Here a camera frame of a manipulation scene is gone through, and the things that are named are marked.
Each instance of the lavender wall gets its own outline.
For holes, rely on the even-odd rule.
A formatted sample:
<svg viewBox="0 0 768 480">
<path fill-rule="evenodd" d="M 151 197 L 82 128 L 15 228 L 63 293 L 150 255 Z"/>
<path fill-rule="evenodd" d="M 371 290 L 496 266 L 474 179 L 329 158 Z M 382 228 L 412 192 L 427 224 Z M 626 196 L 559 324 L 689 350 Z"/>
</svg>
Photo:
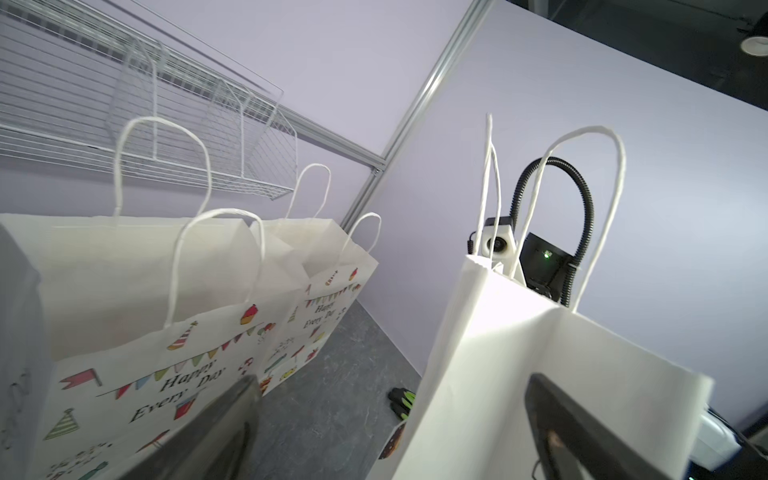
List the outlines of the lavender wall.
<svg viewBox="0 0 768 480">
<path fill-rule="evenodd" d="M 561 134 L 606 124 L 623 137 L 624 197 L 580 311 L 714 377 L 713 406 L 729 420 L 764 404 L 768 112 L 507 2 L 496 3 L 370 206 L 386 222 L 360 299 L 414 367 L 425 368 L 475 229 L 485 112 L 495 119 L 503 210 L 523 167 Z M 596 136 L 558 151 L 592 190 L 595 237 L 614 155 Z M 531 230 L 574 251 L 581 198 L 559 170 L 548 170 L 536 212 Z"/>
</svg>

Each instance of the party hat print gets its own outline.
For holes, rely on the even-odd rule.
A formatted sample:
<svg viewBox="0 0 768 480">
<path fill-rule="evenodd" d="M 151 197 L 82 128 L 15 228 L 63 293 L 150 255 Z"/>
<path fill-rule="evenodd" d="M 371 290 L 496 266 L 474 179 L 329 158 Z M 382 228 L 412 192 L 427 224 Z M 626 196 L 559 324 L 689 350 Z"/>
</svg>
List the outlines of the party hat print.
<svg viewBox="0 0 768 480">
<path fill-rule="evenodd" d="M 192 327 L 194 327 L 195 325 L 197 325 L 197 322 L 192 322 L 190 324 L 190 327 L 187 329 L 187 331 L 182 333 L 181 336 L 175 342 L 169 345 L 168 349 L 175 350 L 183 347 L 184 344 L 187 342 L 187 337 L 190 335 L 190 332 L 192 331 Z"/>
<path fill-rule="evenodd" d="M 56 423 L 56 426 L 48 432 L 43 440 L 55 439 L 56 437 L 67 435 L 68 433 L 72 433 L 79 429 L 80 426 L 78 426 L 78 423 L 74 420 L 74 416 L 72 416 L 73 411 L 74 409 L 66 409 L 61 420 Z"/>
<path fill-rule="evenodd" d="M 326 281 L 326 286 L 330 285 L 331 282 L 333 282 L 333 277 L 335 277 L 338 272 L 339 272 L 338 270 L 333 272 L 333 275 L 331 275 L 331 277 Z"/>
</svg>

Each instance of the bunting flag print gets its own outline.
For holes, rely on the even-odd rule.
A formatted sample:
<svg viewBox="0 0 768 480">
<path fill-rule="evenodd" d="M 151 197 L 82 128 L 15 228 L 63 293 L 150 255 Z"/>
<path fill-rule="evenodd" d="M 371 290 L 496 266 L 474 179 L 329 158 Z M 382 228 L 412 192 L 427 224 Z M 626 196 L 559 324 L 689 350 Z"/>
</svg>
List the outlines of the bunting flag print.
<svg viewBox="0 0 768 480">
<path fill-rule="evenodd" d="M 163 378 L 163 375 L 165 375 L 165 372 L 167 372 L 169 368 L 170 368 L 170 367 L 169 367 L 169 366 L 167 366 L 167 367 L 165 367 L 165 368 L 164 368 L 164 369 L 162 369 L 162 370 L 158 370 L 158 371 L 156 371 L 156 372 L 154 373 L 154 381 L 155 381 L 155 382 L 157 382 L 158 380 L 160 380 L 161 378 Z"/>
<path fill-rule="evenodd" d="M 141 387 L 144 386 L 145 383 L 147 383 L 147 380 L 149 380 L 149 375 L 145 376 L 144 378 L 140 378 L 139 380 L 136 380 L 136 390 L 139 390 Z"/>
<path fill-rule="evenodd" d="M 313 359 L 313 358 L 315 357 L 315 355 L 317 355 L 317 350 L 319 350 L 319 349 L 320 349 L 320 347 L 317 347 L 317 348 L 316 348 L 316 349 L 314 349 L 314 350 L 313 350 L 313 351 L 312 351 L 312 352 L 311 352 L 309 355 L 307 355 L 307 356 L 306 356 L 306 360 L 304 360 L 304 363 L 307 363 L 307 362 L 309 362 L 311 359 Z"/>
<path fill-rule="evenodd" d="M 67 378 L 63 380 L 59 380 L 59 383 L 68 383 L 68 385 L 62 387 L 62 390 L 70 389 L 73 386 L 82 385 L 83 383 L 90 382 L 91 380 L 95 380 L 96 385 L 101 386 L 101 380 L 98 378 L 98 375 L 96 375 L 96 370 L 94 369 L 88 369 L 84 370 L 80 373 L 76 373 L 73 376 L 68 376 Z"/>
<path fill-rule="evenodd" d="M 357 286 L 354 287 L 354 289 L 357 289 L 359 287 L 360 287 L 360 285 L 358 284 Z M 339 290 L 338 292 L 329 293 L 328 295 L 325 295 L 325 296 L 318 296 L 317 298 L 313 298 L 311 300 L 305 300 L 306 301 L 306 305 L 304 306 L 304 308 L 309 308 L 310 306 L 316 305 L 317 303 L 321 303 L 322 304 L 322 303 L 325 303 L 325 302 L 329 302 L 329 301 L 335 300 L 339 295 L 343 294 L 347 290 L 354 291 L 354 289 L 353 289 L 353 287 L 351 285 L 348 285 L 348 286 L 345 286 L 344 288 L 342 288 L 341 290 Z"/>
<path fill-rule="evenodd" d="M 200 392 L 195 392 L 195 394 L 192 395 L 191 397 L 185 400 L 182 400 L 181 402 L 176 404 L 176 414 L 174 415 L 174 420 L 180 419 L 190 411 L 190 409 L 192 408 L 192 404 L 194 404 L 194 401 L 197 398 L 198 393 Z"/>
<path fill-rule="evenodd" d="M 272 328 L 274 328 L 274 326 L 275 326 L 274 323 L 266 324 L 262 329 L 259 330 L 259 335 L 260 336 L 263 335 L 266 331 L 271 330 Z M 252 326 L 248 330 L 246 330 L 245 333 L 247 333 L 248 336 L 251 336 L 251 334 L 253 334 L 253 331 L 255 329 L 256 329 L 256 327 Z M 231 339 L 227 340 L 226 342 L 222 343 L 220 346 L 218 346 L 217 348 L 215 348 L 213 350 L 209 350 L 208 352 L 203 352 L 203 353 L 201 353 L 199 355 L 191 356 L 188 359 L 182 360 L 180 362 L 176 362 L 175 364 L 173 364 L 171 366 L 167 366 L 164 369 L 159 369 L 159 370 L 155 371 L 154 372 L 154 381 L 155 382 L 159 382 L 165 376 L 165 374 L 168 372 L 168 370 L 171 367 L 174 367 L 174 371 L 176 373 L 179 373 L 184 368 L 184 366 L 187 364 L 187 362 L 189 362 L 190 360 L 192 360 L 192 365 L 193 366 L 197 366 L 198 364 L 200 364 L 200 361 L 203 359 L 203 357 L 205 357 L 206 353 L 208 354 L 208 358 L 212 359 L 216 355 L 216 353 L 219 351 L 219 348 L 221 348 L 222 350 L 226 350 L 227 347 L 230 345 L 230 343 L 233 340 L 234 340 L 235 343 L 237 343 L 237 340 L 239 340 L 242 336 L 243 336 L 242 333 L 238 333 L 237 335 L 235 335 Z M 126 391 L 128 391 L 128 389 L 131 387 L 131 385 L 133 385 L 133 384 L 136 385 L 136 390 L 139 390 L 141 387 L 144 386 L 145 383 L 147 383 L 147 381 L 149 380 L 149 378 L 151 376 L 153 376 L 152 373 L 150 373 L 147 376 L 143 376 L 143 377 L 141 377 L 138 380 L 134 380 L 133 382 L 128 383 L 127 385 L 124 385 L 124 386 L 122 386 L 122 387 L 120 387 L 118 389 L 110 390 L 109 392 L 104 392 L 104 393 L 101 393 L 101 394 L 96 395 L 96 396 L 103 396 L 103 395 L 107 395 L 108 393 L 114 392 L 114 398 L 117 400 L 120 397 L 122 397 L 126 393 Z M 84 372 L 78 373 L 77 375 L 69 376 L 66 379 L 63 379 L 61 382 L 68 382 L 68 385 L 63 388 L 63 389 L 67 389 L 67 388 L 71 388 L 73 386 L 80 385 L 80 384 L 85 383 L 85 382 L 89 382 L 91 380 L 96 381 L 98 383 L 98 385 L 101 386 L 101 380 L 98 379 L 98 377 L 96 376 L 96 371 L 93 370 L 93 369 L 88 369 L 88 370 L 85 370 Z"/>
<path fill-rule="evenodd" d="M 181 347 L 183 347 L 184 344 L 187 343 L 187 338 L 189 337 L 190 332 L 192 331 L 192 328 L 194 326 L 196 326 L 196 325 L 197 325 L 197 322 L 192 322 L 190 324 L 190 327 L 187 329 L 187 331 L 182 333 L 181 336 L 178 339 L 176 339 L 175 342 L 171 343 L 168 346 L 168 349 L 169 350 L 175 350 L 175 349 L 180 349 Z"/>
<path fill-rule="evenodd" d="M 129 383 L 127 385 L 124 385 L 124 386 L 120 387 L 119 389 L 117 389 L 115 391 L 115 393 L 114 393 L 114 399 L 117 400 L 120 397 L 122 397 L 123 394 L 131 387 L 131 383 Z"/>
<path fill-rule="evenodd" d="M 257 332 L 258 336 L 262 336 L 264 333 L 269 332 L 271 329 L 275 328 L 274 323 L 268 323 L 265 326 L 261 327 L 259 331 Z"/>
</svg>

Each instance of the paper bag handle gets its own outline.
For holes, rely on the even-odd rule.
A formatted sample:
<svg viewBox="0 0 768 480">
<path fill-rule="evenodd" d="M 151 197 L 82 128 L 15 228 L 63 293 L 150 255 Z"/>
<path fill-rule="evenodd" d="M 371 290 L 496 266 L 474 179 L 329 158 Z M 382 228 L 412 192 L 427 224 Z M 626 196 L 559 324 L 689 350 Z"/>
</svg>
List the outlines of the paper bag handle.
<svg viewBox="0 0 768 480">
<path fill-rule="evenodd" d="M 299 174 L 298 180 L 296 180 L 296 188 L 293 189 L 293 195 L 291 195 L 290 198 L 290 205 L 288 205 L 288 211 L 286 212 L 285 218 L 288 218 L 290 216 L 290 211 L 293 209 L 293 201 L 296 199 L 296 194 L 299 192 L 299 185 L 301 185 L 301 179 L 306 173 L 307 170 L 309 170 L 312 167 L 322 167 L 328 170 L 328 184 L 326 185 L 326 195 L 323 197 L 323 203 L 320 204 L 320 208 L 317 209 L 317 212 L 315 212 L 314 215 L 312 215 L 312 218 L 317 217 L 320 214 L 320 211 L 323 209 L 323 207 L 326 206 L 326 200 L 328 200 L 328 191 L 331 189 L 331 169 L 326 167 L 323 164 L 309 164 L 306 167 L 304 167 L 304 170 L 301 171 Z"/>
<path fill-rule="evenodd" d="M 594 255 L 592 257 L 592 260 L 589 262 L 589 266 L 587 267 L 587 272 L 584 274 L 584 281 L 581 283 L 581 286 L 579 287 L 578 294 L 576 295 L 576 298 L 574 302 L 571 304 L 571 312 L 576 313 L 576 309 L 578 308 L 579 302 L 581 302 L 581 297 L 584 295 L 584 290 L 587 288 L 587 283 L 589 282 L 589 277 L 592 275 L 592 270 L 594 270 L 594 265 L 598 262 L 598 258 L 600 258 L 600 254 L 603 251 L 603 246 L 605 245 L 605 239 L 608 237 L 608 231 L 611 229 L 611 225 L 614 222 L 614 217 L 616 216 L 616 209 L 619 206 L 619 199 L 621 198 L 621 193 L 624 191 L 624 177 L 627 173 L 627 152 L 624 150 L 624 142 L 621 141 L 621 138 L 614 133 L 610 128 L 603 127 L 601 125 L 594 125 L 591 127 L 584 127 L 579 128 L 578 130 L 574 130 L 569 134 L 565 134 L 562 137 L 558 138 L 551 147 L 547 149 L 547 153 L 541 157 L 541 161 L 538 163 L 538 173 L 536 174 L 536 184 L 534 185 L 533 194 L 531 195 L 531 206 L 528 208 L 528 215 L 525 217 L 525 224 L 523 225 L 523 231 L 520 236 L 520 240 L 518 241 L 518 248 L 515 249 L 515 256 L 512 259 L 512 272 L 510 274 L 510 278 L 514 277 L 515 271 L 518 269 L 518 263 L 520 260 L 520 252 L 522 250 L 522 244 L 525 241 L 525 236 L 528 235 L 528 228 L 531 226 L 531 218 L 533 218 L 533 211 L 536 208 L 536 200 L 538 200 L 538 191 L 541 188 L 541 179 L 544 175 L 544 168 L 547 165 L 547 160 L 549 160 L 549 157 L 554 153 L 554 149 L 559 147 L 560 144 L 564 143 L 565 141 L 568 141 L 572 138 L 580 137 L 583 134 L 603 134 L 607 135 L 614 141 L 614 145 L 616 146 L 616 152 L 617 152 L 617 162 L 618 162 L 618 170 L 616 172 L 616 184 L 614 185 L 614 196 L 611 200 L 611 208 L 608 209 L 608 215 L 605 219 L 605 227 L 603 228 L 603 233 L 600 235 L 600 240 L 598 241 L 598 246 L 594 249 Z"/>
<path fill-rule="evenodd" d="M 195 214 L 195 215 L 200 215 L 203 212 L 203 210 L 205 210 L 206 205 L 208 205 L 208 200 L 210 200 L 210 191 L 213 186 L 213 178 L 211 177 L 211 173 L 210 173 L 210 157 L 208 156 L 208 149 L 205 148 L 205 144 L 200 138 L 197 137 L 197 135 L 193 134 L 191 131 L 187 130 L 186 128 L 182 127 L 179 124 L 175 124 L 170 120 L 166 120 L 165 118 L 162 118 L 162 117 L 138 117 L 138 118 L 134 118 L 133 120 L 125 124 L 125 127 L 123 127 L 123 131 L 120 132 L 120 137 L 118 138 L 118 144 L 114 148 L 114 159 L 112 162 L 113 163 L 112 171 L 114 175 L 114 213 L 112 214 L 112 217 L 117 219 L 120 216 L 120 212 L 123 210 L 123 172 L 121 170 L 123 148 L 125 147 L 125 142 L 128 140 L 128 135 L 130 135 L 133 129 L 136 128 L 136 125 L 142 124 L 142 123 L 163 124 L 163 125 L 167 125 L 168 127 L 181 130 L 185 134 L 187 134 L 189 137 L 191 137 L 192 140 L 196 141 L 197 144 L 203 148 L 203 155 L 205 156 L 205 169 L 208 177 L 208 187 L 205 192 L 205 198 L 203 199 L 203 203 L 200 205 L 200 209 Z"/>
<path fill-rule="evenodd" d="M 352 234 L 355 233 L 355 229 L 358 225 L 360 225 L 360 222 L 362 222 L 364 219 L 368 217 L 376 217 L 379 219 L 379 227 L 376 229 L 376 237 L 373 239 L 373 243 L 371 244 L 370 248 L 366 250 L 367 253 L 371 253 L 371 250 L 373 250 L 373 247 L 376 246 L 376 243 L 379 241 L 379 234 L 382 232 L 382 218 L 379 216 L 379 214 L 375 214 L 373 212 L 368 212 L 365 215 L 362 215 L 360 218 L 357 219 L 354 225 L 352 225 L 352 229 L 349 230 L 349 235 L 347 235 L 346 240 L 344 241 L 344 245 L 341 247 L 341 251 L 339 251 L 339 259 L 336 261 L 336 265 L 341 262 L 341 256 L 344 254 L 344 250 L 346 250 L 347 244 L 349 244 L 349 241 L 352 239 Z"/>
<path fill-rule="evenodd" d="M 168 328 L 173 320 L 174 320 L 174 313 L 176 313 L 176 302 L 179 297 L 179 260 L 181 257 L 181 247 L 184 245 L 184 238 L 187 236 L 187 233 L 189 232 L 189 229 L 194 227 L 196 224 L 203 220 L 208 220 L 209 218 L 218 217 L 219 215 L 224 214 L 231 214 L 231 215 L 242 215 L 244 217 L 251 217 L 259 224 L 259 243 L 260 243 L 260 249 L 259 249 L 259 255 L 260 255 L 260 262 L 259 262 L 259 268 L 256 272 L 256 279 L 253 281 L 255 284 L 259 281 L 259 276 L 261 275 L 262 265 L 264 265 L 264 257 L 266 256 L 266 247 L 265 247 L 265 241 L 264 241 L 264 225 L 261 223 L 261 219 L 258 215 L 252 214 L 249 211 L 241 210 L 239 208 L 217 208 L 215 210 L 209 210 L 207 212 L 204 212 L 200 215 L 197 215 L 195 218 L 187 222 L 184 227 L 182 227 L 181 232 L 179 232 L 179 236 L 176 238 L 176 243 L 174 244 L 174 259 L 171 262 L 170 265 L 170 288 L 168 289 L 168 313 L 165 316 L 165 323 L 163 324 L 163 328 Z"/>
<path fill-rule="evenodd" d="M 493 156 L 493 169 L 496 172 L 496 219 L 493 222 L 493 237 L 498 233 L 498 218 L 502 215 L 502 181 L 498 173 L 498 157 L 496 156 L 496 147 L 493 146 L 493 115 L 485 116 L 485 163 L 483 165 L 482 192 L 480 197 L 480 214 L 478 215 L 478 229 L 475 234 L 475 245 L 472 249 L 472 255 L 477 255 L 482 245 L 482 231 L 485 220 L 485 205 L 488 203 L 488 177 L 491 174 L 491 156 Z M 493 248 L 490 249 L 489 260 L 493 267 Z"/>
</svg>

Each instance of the black cable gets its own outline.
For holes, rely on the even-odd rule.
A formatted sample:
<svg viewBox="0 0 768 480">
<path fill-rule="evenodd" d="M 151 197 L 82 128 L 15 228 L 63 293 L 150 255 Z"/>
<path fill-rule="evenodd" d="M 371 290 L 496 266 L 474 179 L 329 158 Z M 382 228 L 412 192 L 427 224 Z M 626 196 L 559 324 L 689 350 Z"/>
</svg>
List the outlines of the black cable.
<svg viewBox="0 0 768 480">
<path fill-rule="evenodd" d="M 537 480 L 536 479 L 536 467 L 538 467 L 540 464 L 541 464 L 541 460 L 537 460 L 536 463 L 533 464 L 533 471 L 531 471 L 531 478 L 533 478 L 533 480 Z"/>
<path fill-rule="evenodd" d="M 512 229 L 515 229 L 515 225 L 518 221 L 518 212 L 520 210 L 520 203 L 523 199 L 523 193 L 525 192 L 525 185 L 531 178 L 531 175 L 538 168 L 538 163 L 541 158 L 532 161 L 520 175 L 518 185 L 515 187 L 515 194 L 512 197 L 512 206 L 509 209 L 509 216 L 512 217 Z M 584 255 L 587 253 L 587 247 L 589 246 L 589 240 L 592 238 L 592 229 L 594 228 L 594 205 L 592 204 L 592 195 L 589 193 L 589 187 L 587 182 L 578 173 L 578 170 L 573 165 L 569 164 L 562 158 L 549 157 L 547 165 L 552 165 L 564 171 L 568 176 L 576 183 L 576 186 L 581 192 L 581 199 L 584 201 L 584 229 L 581 231 L 581 240 L 579 240 L 574 259 L 568 264 L 568 270 L 565 272 L 565 278 L 563 280 L 563 293 L 560 295 L 560 303 L 564 306 L 568 306 L 571 302 L 571 289 L 573 288 L 574 278 L 578 266 L 581 265 L 581 261 L 584 259 Z M 520 240 L 521 243 L 525 242 L 525 238 Z"/>
<path fill-rule="evenodd" d="M 474 235 L 477 232 L 472 232 L 469 234 L 469 240 L 467 240 L 467 255 L 472 255 L 472 252 L 475 251 L 475 242 L 472 241 L 472 235 Z"/>
</svg>

